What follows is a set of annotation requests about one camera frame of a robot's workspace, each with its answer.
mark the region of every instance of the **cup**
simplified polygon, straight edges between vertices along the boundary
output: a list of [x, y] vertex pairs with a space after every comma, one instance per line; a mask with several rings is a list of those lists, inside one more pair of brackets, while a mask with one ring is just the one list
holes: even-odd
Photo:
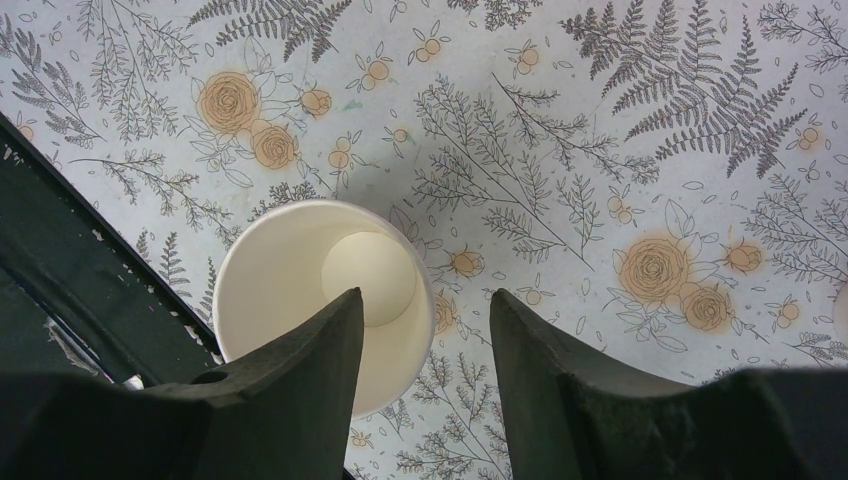
[[227, 252], [212, 301], [218, 345], [229, 362], [293, 330], [332, 300], [322, 288], [324, 259], [339, 240], [358, 232], [380, 233], [400, 244], [415, 267], [416, 287], [397, 319], [365, 327], [353, 419], [403, 395], [433, 343], [436, 316], [427, 269], [394, 226], [340, 201], [278, 207], [253, 222]]

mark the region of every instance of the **green stain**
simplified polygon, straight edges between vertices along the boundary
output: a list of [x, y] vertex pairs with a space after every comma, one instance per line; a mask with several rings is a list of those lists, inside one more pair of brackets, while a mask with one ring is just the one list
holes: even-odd
[[344, 106], [344, 108], [342, 108], [342, 111], [346, 112], [355, 108], [362, 108], [362, 103], [357, 102], [356, 100], [351, 100], [347, 103], [347, 105]]

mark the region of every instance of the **floral pattern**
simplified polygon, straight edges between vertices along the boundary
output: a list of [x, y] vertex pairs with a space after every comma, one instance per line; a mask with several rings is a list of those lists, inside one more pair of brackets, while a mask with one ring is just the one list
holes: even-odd
[[351, 425], [355, 478], [511, 478], [499, 288], [693, 385], [848, 365], [838, 2], [7, 3], [0, 111], [202, 321], [281, 205], [363, 205], [418, 251], [437, 335]]

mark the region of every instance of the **tablecloth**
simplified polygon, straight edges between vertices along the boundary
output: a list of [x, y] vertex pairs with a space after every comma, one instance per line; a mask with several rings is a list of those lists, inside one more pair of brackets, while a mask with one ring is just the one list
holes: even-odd
[[56, 0], [0, 18], [0, 109], [205, 321], [263, 212], [388, 218], [435, 285], [415, 385], [350, 429], [359, 479], [511, 478], [487, 326], [505, 288], [693, 385], [844, 366], [841, 4]]

